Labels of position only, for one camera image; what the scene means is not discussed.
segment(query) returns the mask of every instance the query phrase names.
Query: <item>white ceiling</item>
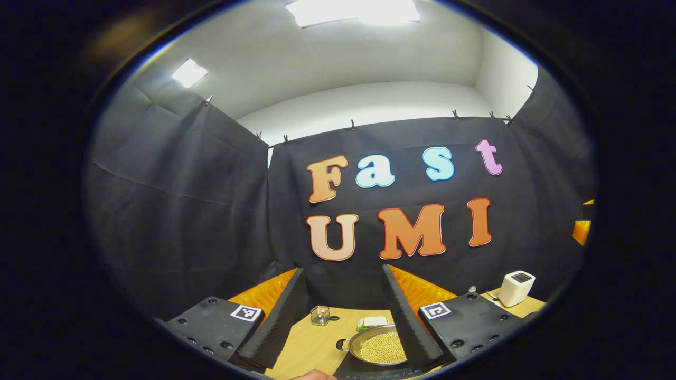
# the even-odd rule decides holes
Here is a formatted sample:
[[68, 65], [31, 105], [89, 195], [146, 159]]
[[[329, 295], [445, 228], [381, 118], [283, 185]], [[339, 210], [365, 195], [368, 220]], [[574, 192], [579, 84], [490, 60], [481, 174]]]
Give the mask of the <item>white ceiling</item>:
[[301, 29], [289, 0], [251, 0], [214, 16], [163, 49], [153, 66], [173, 72], [192, 58], [208, 71], [191, 89], [238, 119], [282, 101], [362, 83], [446, 82], [474, 86], [479, 25], [443, 4], [415, 0], [420, 22], [359, 20]]

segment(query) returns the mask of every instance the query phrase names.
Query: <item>black fabric backdrop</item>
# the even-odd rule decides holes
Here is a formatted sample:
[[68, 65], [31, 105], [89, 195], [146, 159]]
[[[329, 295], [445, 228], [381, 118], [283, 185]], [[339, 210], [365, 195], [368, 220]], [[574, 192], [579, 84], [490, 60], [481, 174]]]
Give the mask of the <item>black fabric backdrop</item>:
[[[165, 320], [206, 296], [229, 298], [296, 266], [306, 270], [313, 304], [386, 308], [384, 263], [454, 293], [471, 285], [487, 291], [506, 273], [526, 270], [537, 277], [531, 295], [545, 300], [582, 259], [573, 222], [594, 197], [596, 176], [591, 141], [561, 88], [540, 70], [535, 89], [515, 124], [428, 118], [335, 130], [276, 145], [268, 172], [265, 143], [166, 74], [146, 71], [120, 89], [91, 150], [87, 209], [103, 262], [141, 312]], [[475, 151], [482, 139], [497, 149], [499, 176]], [[451, 151], [455, 173], [433, 182], [422, 154], [441, 146]], [[396, 180], [363, 189], [356, 164], [376, 153], [389, 158]], [[311, 204], [308, 164], [338, 155], [349, 164], [332, 187], [336, 198]], [[492, 241], [470, 247], [466, 204], [479, 197], [491, 201]], [[445, 208], [446, 252], [380, 259], [378, 212], [401, 208], [415, 223], [434, 203]], [[337, 249], [335, 218], [347, 213], [359, 216], [353, 256], [316, 256], [306, 218], [329, 216], [328, 242]]]
[[87, 176], [111, 276], [164, 320], [279, 273], [265, 221], [268, 147], [204, 99], [148, 70], [98, 124]]
[[[285, 268], [306, 269], [313, 301], [345, 308], [386, 308], [379, 286], [382, 264], [392, 264], [454, 293], [471, 285], [489, 291], [515, 270], [536, 276], [533, 297], [546, 300], [557, 285], [579, 266], [583, 248], [571, 237], [582, 203], [594, 197], [592, 145], [580, 117], [558, 85], [543, 70], [515, 123], [492, 118], [426, 118], [384, 122], [335, 130], [292, 140], [274, 148], [270, 163], [269, 223], [274, 259]], [[503, 171], [486, 170], [475, 146], [487, 139], [496, 147]], [[425, 174], [423, 151], [447, 147], [455, 166], [453, 177], [431, 181]], [[387, 156], [392, 174], [389, 187], [363, 189], [355, 182], [359, 159]], [[343, 155], [341, 184], [335, 198], [311, 204], [312, 176], [307, 166]], [[470, 247], [472, 215], [466, 204], [490, 199], [492, 240]], [[420, 209], [441, 204], [442, 241], [446, 251], [436, 256], [402, 255], [382, 260], [385, 228], [378, 219], [385, 208], [401, 208], [414, 224]], [[329, 247], [342, 245], [340, 214], [357, 214], [356, 248], [352, 257], [328, 262], [312, 252], [306, 218], [326, 215]]]

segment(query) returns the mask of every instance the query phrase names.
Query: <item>small glass jar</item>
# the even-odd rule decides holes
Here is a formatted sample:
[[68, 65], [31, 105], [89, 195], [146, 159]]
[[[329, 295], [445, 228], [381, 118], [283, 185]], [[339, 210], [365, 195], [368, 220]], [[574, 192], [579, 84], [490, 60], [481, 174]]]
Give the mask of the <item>small glass jar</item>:
[[310, 322], [313, 325], [326, 326], [331, 319], [328, 306], [315, 306], [310, 310]]

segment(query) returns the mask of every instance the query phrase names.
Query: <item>white box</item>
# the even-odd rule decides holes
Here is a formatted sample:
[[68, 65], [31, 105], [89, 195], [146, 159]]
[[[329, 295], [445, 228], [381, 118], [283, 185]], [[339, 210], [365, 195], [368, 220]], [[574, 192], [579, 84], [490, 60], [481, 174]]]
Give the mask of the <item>white box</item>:
[[506, 275], [498, 293], [500, 302], [508, 308], [523, 302], [533, 287], [533, 282], [535, 282], [535, 276], [523, 270]]

